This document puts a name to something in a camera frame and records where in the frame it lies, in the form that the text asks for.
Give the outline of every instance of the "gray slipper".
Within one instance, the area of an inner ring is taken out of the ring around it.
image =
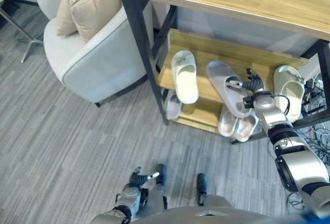
[[[226,63],[219,60],[211,61],[206,67],[206,73],[234,116],[242,118],[250,115],[251,109],[245,109],[243,104],[243,97],[247,96],[246,90],[237,89],[228,84],[231,80],[241,81],[241,79]]]

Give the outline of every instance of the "black metal frame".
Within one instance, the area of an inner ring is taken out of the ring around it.
[[[165,21],[158,33],[157,38],[155,39],[154,45],[151,48],[149,43],[147,30],[145,21],[143,18],[143,7],[141,2],[146,4],[148,1],[146,0],[122,0],[124,5],[127,19],[132,28],[133,35],[137,46],[139,48],[139,52],[141,54],[141,58],[143,60],[143,64],[150,81],[154,96],[156,98],[160,113],[162,115],[163,121],[165,125],[168,124],[168,120],[166,119],[166,111],[164,108],[164,100],[167,94],[167,90],[161,93],[161,88],[157,84],[157,79],[159,75],[159,70],[161,65],[159,63],[159,54],[164,42],[167,40],[168,32],[171,27],[177,28],[177,7],[172,6],[165,18]],[[318,54],[320,67],[321,67],[321,75],[323,82],[330,82],[330,50],[328,47],[329,42],[325,40],[318,40],[311,48],[309,48],[301,57],[311,58],[313,55]],[[324,84],[324,92],[326,98],[326,106],[327,109],[305,117],[303,119],[297,120],[293,123],[295,129],[301,129],[303,127],[307,127],[310,125],[314,125],[320,122],[325,122],[330,120],[330,85]],[[253,135],[250,137],[248,141],[265,138],[266,134],[261,132],[259,134]],[[238,141],[233,141],[233,144],[241,143]]]

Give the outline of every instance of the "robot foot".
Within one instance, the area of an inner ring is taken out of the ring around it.
[[[197,176],[197,203],[204,206],[204,199],[207,194],[207,179],[205,174],[200,173]]]
[[[156,171],[159,172],[159,176],[156,178],[156,184],[161,184],[164,186],[166,181],[166,166],[163,164],[158,164],[156,166]]]

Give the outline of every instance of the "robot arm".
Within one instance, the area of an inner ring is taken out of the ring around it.
[[[253,93],[243,99],[244,105],[246,108],[254,108],[264,132],[273,144],[277,156],[275,163],[284,188],[298,192],[306,209],[316,216],[328,216],[330,183],[324,164],[276,106],[274,95],[266,91],[259,75],[251,69],[247,73],[250,82],[230,81],[229,84]]]
[[[131,174],[129,183],[124,186],[120,198],[116,198],[113,209],[97,215],[91,224],[128,224],[135,218],[139,209],[146,204],[148,197],[148,189],[141,186],[159,176],[159,172],[139,175],[140,169],[141,167],[136,168]]]

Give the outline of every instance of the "white slipper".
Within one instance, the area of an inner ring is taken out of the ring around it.
[[[244,107],[243,98],[247,96],[246,90],[228,86],[231,80],[241,81],[230,66],[222,61],[214,60],[207,65],[206,73],[230,112],[239,118],[247,117],[251,109]]]
[[[168,119],[175,120],[180,116],[182,103],[177,98],[175,91],[169,90],[165,100],[165,107]]]
[[[177,52],[171,63],[176,95],[184,104],[193,104],[198,99],[196,62],[188,50]]]
[[[218,130],[220,135],[229,137],[233,134],[238,117],[235,117],[224,104],[221,110]]]
[[[297,69],[284,65],[276,68],[274,72],[274,94],[283,94],[290,100],[290,110],[287,118],[295,122],[300,116],[301,103],[305,93],[304,79]],[[285,111],[288,101],[283,97],[276,97],[276,105]]]
[[[259,118],[256,116],[254,111],[252,111],[251,115],[247,117],[239,118],[233,133],[233,137],[240,142],[247,141],[252,135],[258,122]]]

